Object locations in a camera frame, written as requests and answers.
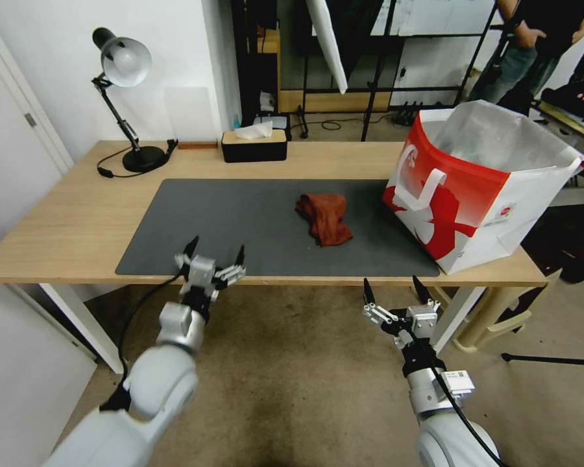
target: person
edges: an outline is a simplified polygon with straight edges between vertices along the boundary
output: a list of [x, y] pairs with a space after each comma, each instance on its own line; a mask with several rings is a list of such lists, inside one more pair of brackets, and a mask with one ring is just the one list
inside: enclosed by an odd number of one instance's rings
[[[508, 101], [514, 101], [516, 95], [523, 100], [524, 93], [530, 99], [536, 96], [563, 53], [584, 37], [584, 0], [496, 0], [496, 3], [505, 22], [513, 14], [523, 20], [500, 59], [499, 72], [491, 59], [468, 100], [483, 99], [521, 111], [523, 103]], [[524, 92], [513, 93], [511, 99], [513, 88], [522, 88]], [[525, 107], [529, 108], [528, 99]]]

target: jeans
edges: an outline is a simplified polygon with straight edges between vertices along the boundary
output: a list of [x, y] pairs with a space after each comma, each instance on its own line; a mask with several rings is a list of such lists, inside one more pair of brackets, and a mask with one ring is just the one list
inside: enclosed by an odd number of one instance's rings
[[[483, 99], [497, 104], [508, 91], [513, 89], [515, 84], [526, 76], [528, 69], [532, 66], [536, 57], [536, 49], [520, 49], [515, 44], [510, 43], [500, 62], [502, 74], [494, 83], [485, 83], [489, 70], [491, 69], [491, 61], [489, 61], [467, 100], [476, 101]], [[547, 80], [556, 69], [558, 61], [560, 61], [559, 56], [546, 58], [541, 62], [541, 65], [530, 78], [528, 86], [533, 96], [536, 96], [542, 87], [545, 86], [545, 83], [547, 83]]]

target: door frame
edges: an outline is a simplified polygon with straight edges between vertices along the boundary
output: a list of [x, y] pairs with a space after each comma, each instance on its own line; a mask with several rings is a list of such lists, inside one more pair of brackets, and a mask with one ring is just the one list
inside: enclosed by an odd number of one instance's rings
[[26, 118], [58, 171], [65, 175], [73, 167], [73, 158], [1, 37], [0, 77], [21, 110], [22, 118], [29, 114], [36, 123], [33, 125]]

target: black shirt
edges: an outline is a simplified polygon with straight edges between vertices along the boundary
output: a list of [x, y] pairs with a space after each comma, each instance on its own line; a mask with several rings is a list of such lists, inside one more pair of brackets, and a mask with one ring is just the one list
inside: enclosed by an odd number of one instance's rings
[[573, 33], [584, 20], [584, 0], [521, 0], [519, 9], [530, 29], [547, 34], [537, 40], [537, 51], [551, 56], [571, 47]]

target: person's hand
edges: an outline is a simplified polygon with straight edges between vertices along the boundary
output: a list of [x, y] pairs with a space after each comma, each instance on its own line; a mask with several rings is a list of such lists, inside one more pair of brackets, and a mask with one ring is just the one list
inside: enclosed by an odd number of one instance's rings
[[517, 39], [517, 45], [521, 49], [532, 49], [537, 44], [538, 38], [546, 37], [547, 34], [540, 29], [530, 29], [525, 21], [522, 21], [521, 24], [515, 28], [515, 38]]
[[573, 37], [571, 39], [571, 44], [575, 44], [577, 41], [584, 37], [584, 30], [577, 30], [573, 33]]

